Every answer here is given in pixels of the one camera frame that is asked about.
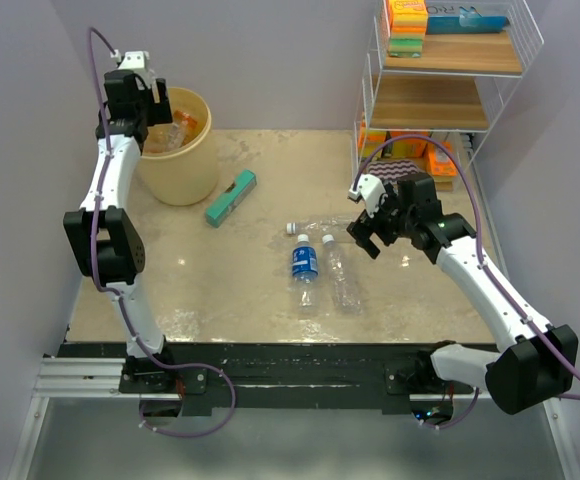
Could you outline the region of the orange label clear bottle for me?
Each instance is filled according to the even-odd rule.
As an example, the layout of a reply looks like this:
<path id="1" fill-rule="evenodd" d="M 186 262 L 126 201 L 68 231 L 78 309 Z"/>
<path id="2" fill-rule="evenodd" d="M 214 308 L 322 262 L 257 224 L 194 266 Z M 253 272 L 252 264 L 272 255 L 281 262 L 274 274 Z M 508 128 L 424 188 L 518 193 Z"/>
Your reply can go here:
<path id="1" fill-rule="evenodd" d="M 175 110 L 171 124 L 155 126 L 149 131 L 144 152 L 161 154 L 177 150 L 194 139 L 196 128 L 197 120 L 193 116 Z"/>

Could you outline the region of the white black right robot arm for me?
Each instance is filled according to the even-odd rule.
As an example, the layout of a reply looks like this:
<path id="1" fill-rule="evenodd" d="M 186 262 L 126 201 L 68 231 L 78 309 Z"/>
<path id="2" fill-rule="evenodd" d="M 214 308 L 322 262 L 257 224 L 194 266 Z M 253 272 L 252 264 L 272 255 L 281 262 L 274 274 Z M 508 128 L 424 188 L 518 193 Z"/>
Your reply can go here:
<path id="1" fill-rule="evenodd" d="M 363 174 L 349 196 L 365 205 L 347 228 L 357 246 L 376 258 L 380 250 L 373 236 L 386 246 L 408 239 L 454 281 L 495 340 L 494 352 L 451 341 L 432 347 L 415 369 L 422 390 L 436 393 L 450 381 L 460 382 L 488 392 L 507 414 L 570 390 L 573 375 L 567 367 L 576 360 L 576 334 L 567 325 L 553 326 L 490 264 L 467 220 L 443 212 L 429 175 L 407 175 L 390 184 Z"/>

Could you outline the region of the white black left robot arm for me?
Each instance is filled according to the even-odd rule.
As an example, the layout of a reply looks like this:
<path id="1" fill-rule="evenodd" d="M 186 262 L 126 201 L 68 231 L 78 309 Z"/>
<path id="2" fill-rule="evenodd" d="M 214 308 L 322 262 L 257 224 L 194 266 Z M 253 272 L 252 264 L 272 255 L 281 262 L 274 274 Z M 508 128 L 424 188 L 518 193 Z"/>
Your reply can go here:
<path id="1" fill-rule="evenodd" d="M 105 73 L 104 89 L 95 172 L 80 207 L 64 214 L 63 227 L 82 275 L 93 280 L 120 317 L 127 355 L 150 358 L 162 353 L 165 336 L 141 282 L 146 253 L 126 204 L 148 128 L 172 119 L 169 98 L 163 79 L 157 81 L 155 100 L 145 80 L 127 68 Z"/>

